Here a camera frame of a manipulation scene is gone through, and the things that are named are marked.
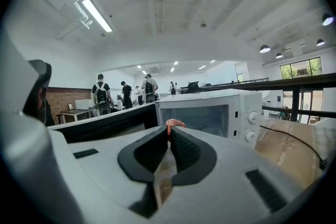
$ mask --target black shirt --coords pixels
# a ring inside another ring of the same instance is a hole
[[[103,85],[103,83],[104,83],[104,82],[99,81],[97,84],[99,85],[99,87],[101,87],[101,86]],[[96,89],[97,89],[97,86],[96,86],[96,85],[93,85],[93,87],[92,87],[92,93],[95,93],[95,92],[96,92]],[[104,89],[105,89],[106,91],[110,90],[110,87],[109,87],[109,85],[108,85],[107,83],[105,83],[105,85],[104,85]]]
[[[124,99],[130,98],[130,92],[132,91],[131,86],[127,85],[125,87],[122,87],[122,92],[124,93]]]

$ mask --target lamp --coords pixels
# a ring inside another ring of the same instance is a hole
[[[334,21],[334,18],[331,17],[328,13],[324,13],[322,16],[323,25],[329,25]]]
[[[281,57],[283,57],[283,55],[281,53],[279,53],[279,52],[277,53],[277,55],[275,55],[275,58],[277,58],[277,59],[281,58]]]
[[[324,45],[324,41],[323,41],[323,39],[321,39],[321,38],[319,38],[318,40],[317,40],[317,45],[316,46],[322,46],[322,45]]]
[[[271,48],[268,47],[267,45],[262,45],[262,46],[260,47],[260,53],[261,53],[261,54],[264,54],[265,52],[268,52],[268,51],[270,51],[270,50],[271,50]]]

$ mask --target air conditioning vent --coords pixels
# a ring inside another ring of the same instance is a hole
[[[246,177],[273,214],[284,207],[287,202],[277,189],[260,173],[259,170],[247,172]]]

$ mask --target brick wall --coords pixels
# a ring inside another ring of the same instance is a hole
[[[55,124],[58,124],[57,114],[60,114],[63,110],[68,110],[68,104],[72,104],[73,108],[76,108],[75,101],[83,99],[91,99],[90,89],[70,89],[70,88],[54,88],[49,87],[47,90],[47,100],[51,108],[52,118]],[[86,114],[78,115],[80,117],[87,116]],[[74,117],[66,116],[66,122],[74,121]]]

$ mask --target orange object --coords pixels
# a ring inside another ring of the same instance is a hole
[[[172,126],[181,126],[185,127],[185,124],[182,121],[171,119],[166,121],[167,126],[167,135],[168,135],[168,141],[170,142],[171,132],[172,132]]]

